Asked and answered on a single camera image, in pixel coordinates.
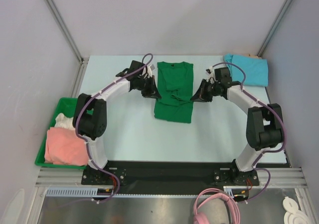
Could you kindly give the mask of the green t shirt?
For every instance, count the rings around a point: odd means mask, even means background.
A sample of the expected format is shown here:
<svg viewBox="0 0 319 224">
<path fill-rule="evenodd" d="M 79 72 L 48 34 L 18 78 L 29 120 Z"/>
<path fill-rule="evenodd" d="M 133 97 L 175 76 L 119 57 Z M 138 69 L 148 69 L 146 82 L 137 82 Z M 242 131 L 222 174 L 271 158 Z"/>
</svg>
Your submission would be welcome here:
<svg viewBox="0 0 319 224">
<path fill-rule="evenodd" d="M 191 123 L 193 102 L 193 64 L 158 62 L 158 91 L 161 99 L 155 103 L 157 119 Z"/>
</svg>

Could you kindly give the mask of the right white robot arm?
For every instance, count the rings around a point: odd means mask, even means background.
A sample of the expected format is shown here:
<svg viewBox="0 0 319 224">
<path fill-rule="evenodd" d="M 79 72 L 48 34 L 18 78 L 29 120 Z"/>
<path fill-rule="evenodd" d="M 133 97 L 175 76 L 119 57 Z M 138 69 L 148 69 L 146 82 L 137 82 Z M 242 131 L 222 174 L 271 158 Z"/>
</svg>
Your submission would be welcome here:
<svg viewBox="0 0 319 224">
<path fill-rule="evenodd" d="M 230 180 L 241 185 L 265 153 L 274 152 L 285 141 L 282 110 L 278 104 L 265 104 L 249 93 L 243 82 L 233 81 L 228 67 L 206 69 L 207 79 L 202 79 L 198 90 L 191 97 L 193 102 L 207 103 L 213 97 L 223 97 L 234 103 L 247 115 L 247 145 L 234 160 L 236 169 L 231 170 Z"/>
</svg>

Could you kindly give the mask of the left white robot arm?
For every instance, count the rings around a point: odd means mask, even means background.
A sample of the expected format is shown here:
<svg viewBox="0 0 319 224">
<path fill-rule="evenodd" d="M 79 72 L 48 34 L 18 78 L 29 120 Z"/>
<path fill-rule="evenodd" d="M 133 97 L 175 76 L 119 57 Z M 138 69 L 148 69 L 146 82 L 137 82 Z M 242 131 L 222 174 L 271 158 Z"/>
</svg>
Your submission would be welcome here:
<svg viewBox="0 0 319 224">
<path fill-rule="evenodd" d="M 154 65 L 133 60 L 129 68 L 118 73 L 113 82 L 91 95 L 82 93 L 77 99 L 73 116 L 76 135 L 84 140 L 87 148 L 88 165 L 95 169 L 93 179 L 99 184 L 109 181 L 110 171 L 105 169 L 108 158 L 101 136 L 107 128 L 107 102 L 138 90 L 144 98 L 161 99 L 157 89 Z"/>
</svg>

